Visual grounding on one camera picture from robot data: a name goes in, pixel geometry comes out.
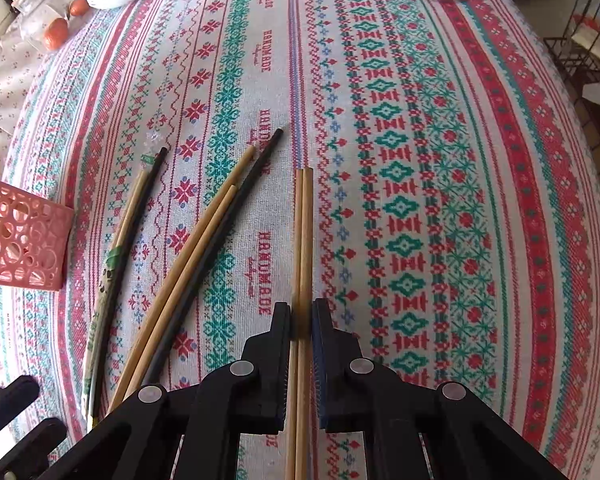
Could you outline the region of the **pink perforated plastic basket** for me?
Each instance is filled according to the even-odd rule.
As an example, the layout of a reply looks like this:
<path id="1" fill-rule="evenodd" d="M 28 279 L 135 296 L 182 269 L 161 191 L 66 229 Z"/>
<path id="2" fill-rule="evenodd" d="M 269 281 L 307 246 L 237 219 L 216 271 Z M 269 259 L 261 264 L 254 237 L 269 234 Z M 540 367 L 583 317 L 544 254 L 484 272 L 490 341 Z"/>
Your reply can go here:
<path id="1" fill-rule="evenodd" d="M 73 210 L 0 181 L 0 285 L 61 289 Z"/>

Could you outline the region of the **wrapped disposable chopsticks packet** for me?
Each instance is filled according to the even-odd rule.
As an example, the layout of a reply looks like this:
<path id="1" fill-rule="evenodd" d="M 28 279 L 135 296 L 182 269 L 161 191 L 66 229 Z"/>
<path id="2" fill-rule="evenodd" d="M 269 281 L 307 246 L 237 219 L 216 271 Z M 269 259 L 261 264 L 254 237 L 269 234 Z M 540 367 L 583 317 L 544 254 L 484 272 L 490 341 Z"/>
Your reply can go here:
<path id="1" fill-rule="evenodd" d="M 99 419 L 99 397 L 105 379 L 104 368 L 109 332 L 126 265 L 140 228 L 140 220 L 167 152 L 168 149 L 163 146 L 163 135 L 156 130 L 148 130 L 145 133 L 143 153 L 140 155 L 140 169 L 126 201 L 124 213 L 114 232 L 114 238 L 102 262 L 95 312 L 87 335 L 83 367 L 82 408 L 84 408 L 88 431 L 92 430 Z"/>

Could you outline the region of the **striped patterned tablecloth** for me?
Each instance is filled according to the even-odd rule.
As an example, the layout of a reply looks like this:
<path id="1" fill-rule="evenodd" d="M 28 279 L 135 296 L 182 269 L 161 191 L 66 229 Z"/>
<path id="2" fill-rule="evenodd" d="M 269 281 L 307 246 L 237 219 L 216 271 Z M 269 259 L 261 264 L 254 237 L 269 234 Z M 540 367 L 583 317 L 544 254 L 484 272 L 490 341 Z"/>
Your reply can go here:
<path id="1" fill-rule="evenodd" d="M 197 218 L 284 136 L 161 380 L 236 360 L 291 293 L 294 173 L 314 174 L 316 296 L 402 379 L 464 382 L 571 479 L 600 444 L 600 184 L 567 90 L 510 0 L 136 0 L 44 54 L 4 181 L 74 212 L 58 292 L 0 286 L 0 382 L 38 378 L 21 437 L 86 431 L 102 262 L 145 133 L 168 156 L 112 324 L 110 399 Z"/>

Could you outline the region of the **small floral side tablecloth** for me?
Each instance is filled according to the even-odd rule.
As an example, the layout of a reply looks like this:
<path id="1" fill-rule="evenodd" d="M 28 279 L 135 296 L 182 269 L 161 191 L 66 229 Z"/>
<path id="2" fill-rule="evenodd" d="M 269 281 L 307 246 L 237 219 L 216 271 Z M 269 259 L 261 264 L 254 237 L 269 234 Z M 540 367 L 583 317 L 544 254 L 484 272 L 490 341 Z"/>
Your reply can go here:
<path id="1" fill-rule="evenodd" d="M 24 99 L 44 58 L 21 37 L 21 22 L 12 14 L 0 24 L 0 177 Z"/>

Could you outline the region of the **glass jar with wooden lid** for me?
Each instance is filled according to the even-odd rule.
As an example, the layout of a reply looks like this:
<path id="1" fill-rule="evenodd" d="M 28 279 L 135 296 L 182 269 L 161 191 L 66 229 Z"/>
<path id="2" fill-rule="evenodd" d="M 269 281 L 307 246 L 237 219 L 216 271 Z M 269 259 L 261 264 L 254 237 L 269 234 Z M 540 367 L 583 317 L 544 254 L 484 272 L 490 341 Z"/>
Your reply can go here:
<path id="1" fill-rule="evenodd" d="M 60 49 L 93 14 L 87 0 L 15 0 L 20 37 L 36 50 Z"/>

